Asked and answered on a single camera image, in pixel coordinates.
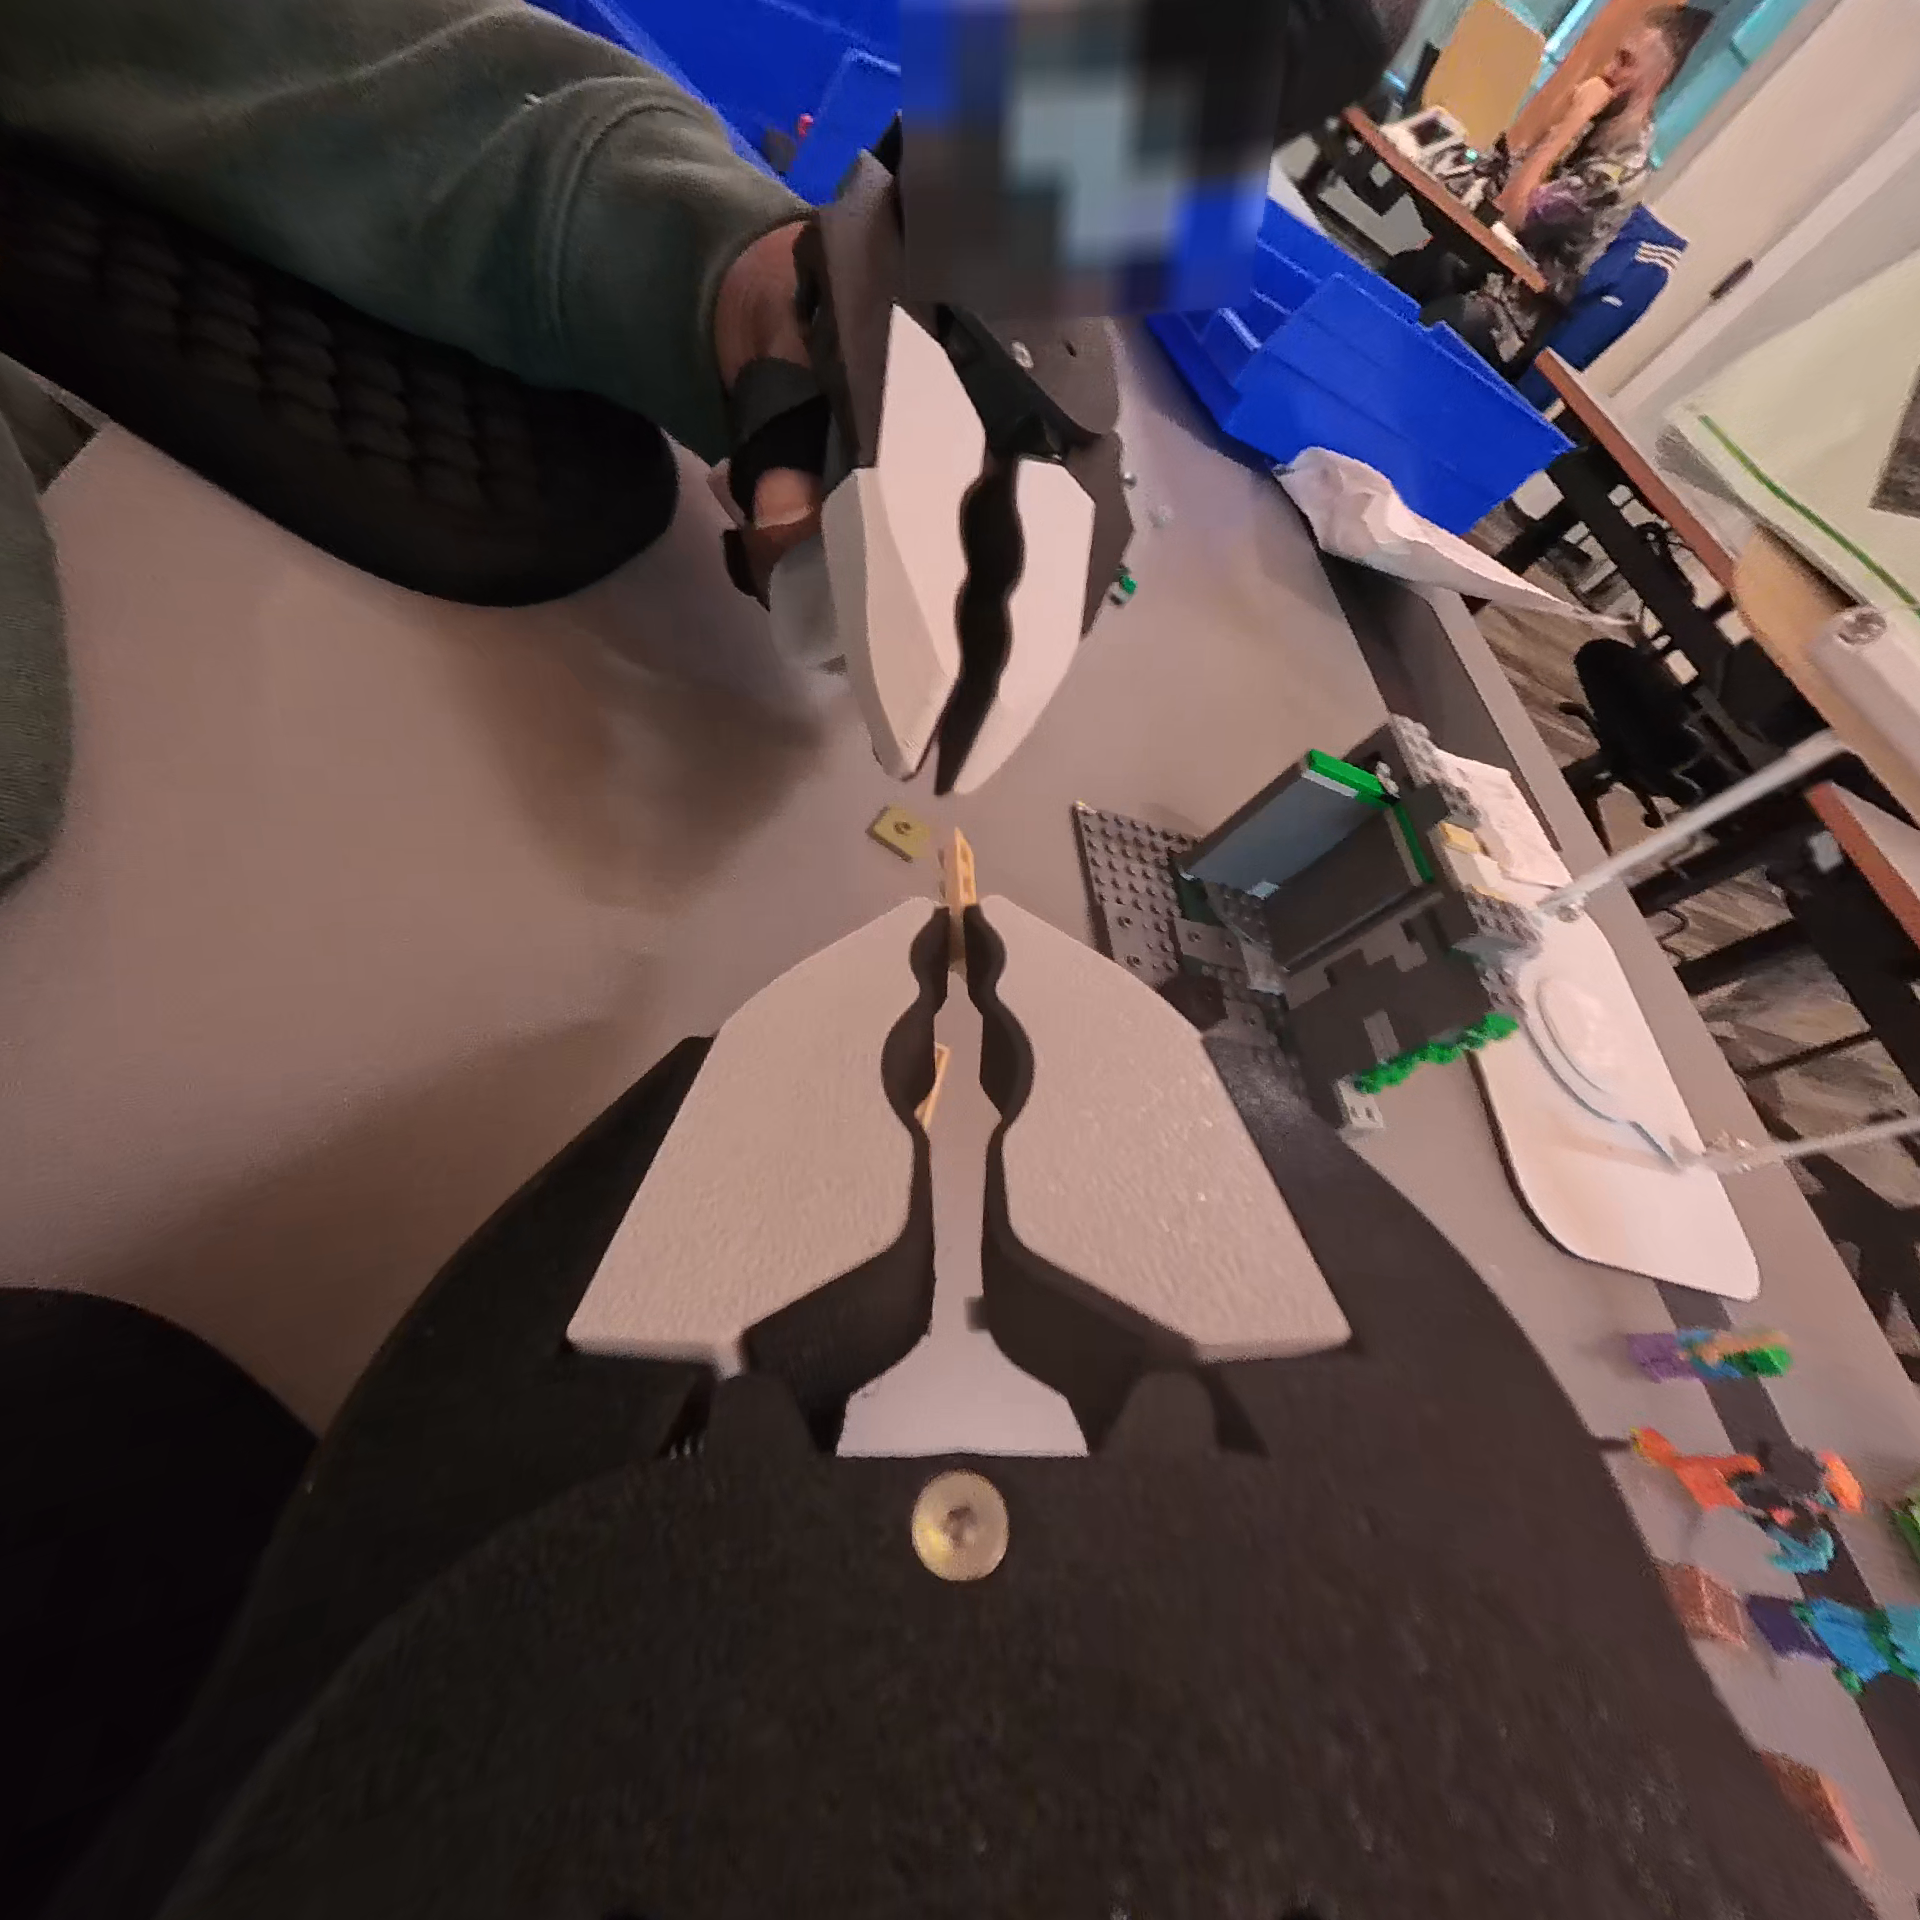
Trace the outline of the person's green sweater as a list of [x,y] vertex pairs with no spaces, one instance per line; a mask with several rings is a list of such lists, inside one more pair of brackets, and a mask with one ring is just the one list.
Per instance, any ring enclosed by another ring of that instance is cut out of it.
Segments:
[[1,893],[54,848],[72,771],[57,549],[24,440],[1,426]]

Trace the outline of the person's left hand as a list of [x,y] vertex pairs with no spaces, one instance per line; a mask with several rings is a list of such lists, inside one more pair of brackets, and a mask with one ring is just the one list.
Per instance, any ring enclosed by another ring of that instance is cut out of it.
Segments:
[[727,271],[712,308],[727,403],[727,568],[769,604],[782,560],[821,532],[832,412],[809,357],[809,301],[797,249],[809,225],[752,242]]

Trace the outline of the pale green sheet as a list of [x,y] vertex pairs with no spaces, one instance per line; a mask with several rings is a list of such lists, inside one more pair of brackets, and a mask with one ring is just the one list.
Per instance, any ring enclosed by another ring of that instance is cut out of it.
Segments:
[[1915,321],[1821,313],[1680,401],[1663,441],[1854,600],[1917,611]]

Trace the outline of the thin metal rod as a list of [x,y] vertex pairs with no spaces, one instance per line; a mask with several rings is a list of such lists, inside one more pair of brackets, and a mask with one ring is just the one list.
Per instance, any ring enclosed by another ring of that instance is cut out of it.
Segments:
[[1714,1177],[1731,1177],[1747,1170],[1775,1168],[1809,1159],[1830,1159],[1869,1145],[1889,1145],[1917,1136],[1917,1116],[1897,1114],[1826,1136],[1798,1136],[1747,1143],[1721,1139],[1717,1143],[1687,1143],[1672,1135],[1637,1128],[1650,1151],[1677,1170],[1702,1170]]
[[1607,856],[1585,871],[1571,873],[1566,883],[1550,890],[1528,915],[1536,923],[1575,922],[1585,900],[1630,873],[1662,867],[1674,852],[1702,837],[1707,829],[1735,819],[1738,812],[1760,805],[1763,799],[1798,787],[1818,768],[1854,752],[1835,729],[1821,729],[1809,739],[1791,745],[1783,757],[1757,768],[1757,772],[1741,777],[1717,796],[1672,815],[1662,827],[1648,832],[1637,847]]

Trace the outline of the wooden edged side desk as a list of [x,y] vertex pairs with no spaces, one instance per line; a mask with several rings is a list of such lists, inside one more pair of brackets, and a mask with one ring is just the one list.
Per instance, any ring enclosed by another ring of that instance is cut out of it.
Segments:
[[[1859,705],[1835,677],[1841,657],[1859,657],[1869,642],[1891,639],[1889,617],[1878,609],[1847,605],[1833,584],[1768,532],[1754,532],[1741,556],[1728,560],[1723,547],[1702,532],[1699,519],[1648,467],[1575,371],[1552,355],[1542,355],[1533,371],[1547,377],[1555,399],[1581,420],[1589,450],[1605,450],[1622,482],[1650,508],[1663,511],[1669,528],[1709,564],[1717,586],[1731,595],[1751,640],[1766,660],[1774,660],[1793,691],[1818,712],[1821,729],[1835,729],[1849,740],[1854,745],[1850,757],[1889,793],[1897,793],[1901,805],[1913,807],[1915,757],[1891,739],[1878,712]],[[1849,793],[1837,792],[1835,783],[1821,777],[1823,768],[1784,792],[1798,792],[1807,799],[1840,852],[1858,867],[1913,940],[1915,829],[1866,815]]]

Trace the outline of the brown background desk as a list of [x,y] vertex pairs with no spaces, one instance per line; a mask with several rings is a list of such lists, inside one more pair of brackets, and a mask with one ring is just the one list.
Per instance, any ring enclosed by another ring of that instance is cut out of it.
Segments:
[[1331,151],[1339,154],[1334,172],[1349,167],[1349,161],[1363,170],[1383,167],[1421,211],[1427,242],[1439,247],[1446,256],[1466,268],[1480,268],[1487,274],[1499,274],[1512,287],[1522,288],[1533,301],[1531,328],[1522,333],[1522,345],[1506,363],[1506,373],[1517,384],[1545,351],[1547,333],[1559,322],[1563,306],[1553,299],[1552,287],[1539,265],[1519,247],[1517,240],[1503,239],[1494,227],[1482,221],[1457,194],[1449,193],[1415,161],[1402,156],[1381,130],[1381,127],[1360,108],[1343,111],[1329,127]]

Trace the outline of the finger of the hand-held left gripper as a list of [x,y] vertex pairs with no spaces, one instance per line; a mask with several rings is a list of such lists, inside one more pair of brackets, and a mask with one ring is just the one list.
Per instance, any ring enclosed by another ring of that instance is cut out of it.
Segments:
[[834,634],[880,768],[911,779],[961,674],[961,512],[985,428],[946,348],[904,308],[885,331],[872,457],[822,505]]
[[989,471],[961,511],[961,664],[935,743],[935,788],[968,796],[1029,740],[1081,645],[1096,505],[1055,463]]

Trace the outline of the round clear lens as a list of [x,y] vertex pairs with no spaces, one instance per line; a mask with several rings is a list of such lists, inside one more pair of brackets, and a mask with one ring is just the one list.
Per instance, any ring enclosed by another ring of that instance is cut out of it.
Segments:
[[1584,1114],[1665,1159],[1669,1136],[1642,1117],[1601,1003],[1575,976],[1550,968],[1525,973],[1519,1001],[1526,1042],[1552,1082]]

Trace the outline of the small tan toy brick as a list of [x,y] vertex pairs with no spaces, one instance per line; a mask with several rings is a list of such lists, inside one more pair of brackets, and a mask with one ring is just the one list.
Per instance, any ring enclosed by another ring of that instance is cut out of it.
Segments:
[[[950,843],[938,852],[941,903],[949,932],[949,973],[966,978],[966,913],[975,906],[975,861],[966,837],[954,827]],[[930,1135],[941,1100],[943,1079],[952,1050],[943,1041],[931,1042],[931,1076],[915,1106],[915,1122]]]

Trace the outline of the purple green toy figure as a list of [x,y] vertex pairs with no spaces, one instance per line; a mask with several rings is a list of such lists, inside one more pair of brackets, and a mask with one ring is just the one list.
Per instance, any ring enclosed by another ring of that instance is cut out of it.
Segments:
[[1761,1328],[1669,1328],[1622,1340],[1624,1357],[1653,1383],[1774,1380],[1791,1369],[1791,1345]]

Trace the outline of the white rounded mat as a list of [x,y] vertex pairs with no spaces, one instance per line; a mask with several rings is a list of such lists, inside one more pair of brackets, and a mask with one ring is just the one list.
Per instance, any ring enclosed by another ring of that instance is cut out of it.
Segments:
[[[1605,1009],[1638,1111],[1662,1135],[1702,1143],[1605,932],[1591,920],[1542,923],[1519,961],[1561,969]],[[1506,1173],[1542,1234],[1575,1259],[1729,1303],[1760,1297],[1760,1259],[1721,1177],[1677,1170],[1642,1143],[1584,1114],[1547,1075],[1522,1027],[1474,1059]]]

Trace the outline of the black mesh chair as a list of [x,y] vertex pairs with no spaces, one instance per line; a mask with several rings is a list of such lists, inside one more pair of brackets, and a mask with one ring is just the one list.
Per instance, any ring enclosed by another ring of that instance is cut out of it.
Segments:
[[675,516],[643,418],[366,317],[11,137],[1,256],[5,357],[387,586],[550,604]]
[[313,1447],[163,1316],[5,1288],[5,1916],[38,1916],[150,1771]]

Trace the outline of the grey toy brick building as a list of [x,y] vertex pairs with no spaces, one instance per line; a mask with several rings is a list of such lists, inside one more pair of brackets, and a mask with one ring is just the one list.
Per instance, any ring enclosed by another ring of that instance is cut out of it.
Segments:
[[1072,807],[1096,947],[1205,1036],[1274,1053],[1341,1135],[1522,1027],[1542,930],[1463,771],[1398,716],[1192,837]]

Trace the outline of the purple cyan toy figure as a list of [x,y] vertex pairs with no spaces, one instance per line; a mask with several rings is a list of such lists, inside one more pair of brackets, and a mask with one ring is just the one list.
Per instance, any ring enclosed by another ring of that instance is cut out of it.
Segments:
[[1777,1658],[1830,1666],[1840,1687],[1858,1697],[1882,1676],[1917,1687],[1917,1607],[1856,1607],[1841,1600],[1746,1596],[1744,1612]]

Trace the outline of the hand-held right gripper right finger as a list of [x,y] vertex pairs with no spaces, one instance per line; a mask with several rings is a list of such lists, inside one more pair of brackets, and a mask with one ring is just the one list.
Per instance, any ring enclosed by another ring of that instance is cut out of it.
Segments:
[[1006,897],[966,913],[1006,1257],[1199,1362],[1353,1338],[1199,1034]]

